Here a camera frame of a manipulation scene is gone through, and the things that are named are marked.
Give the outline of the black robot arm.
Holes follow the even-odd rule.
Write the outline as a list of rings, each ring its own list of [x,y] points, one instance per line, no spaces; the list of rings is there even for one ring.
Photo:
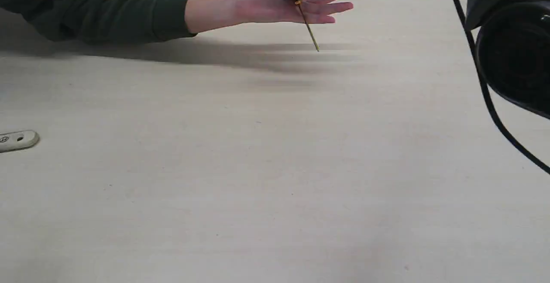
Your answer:
[[[549,0],[467,0],[456,5],[466,33],[478,29],[473,58],[480,83],[503,99],[549,117]]]

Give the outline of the forearm in dark green sleeve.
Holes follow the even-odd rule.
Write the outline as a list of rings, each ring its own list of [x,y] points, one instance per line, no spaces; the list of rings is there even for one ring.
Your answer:
[[[246,22],[237,0],[1,0],[1,8],[54,42],[166,42]]]

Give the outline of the person's open bare hand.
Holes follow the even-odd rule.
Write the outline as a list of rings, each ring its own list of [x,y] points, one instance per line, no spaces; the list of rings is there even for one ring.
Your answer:
[[[335,14],[354,8],[343,0],[302,0],[309,24],[334,24]],[[242,23],[304,23],[293,0],[233,0],[235,15]]]

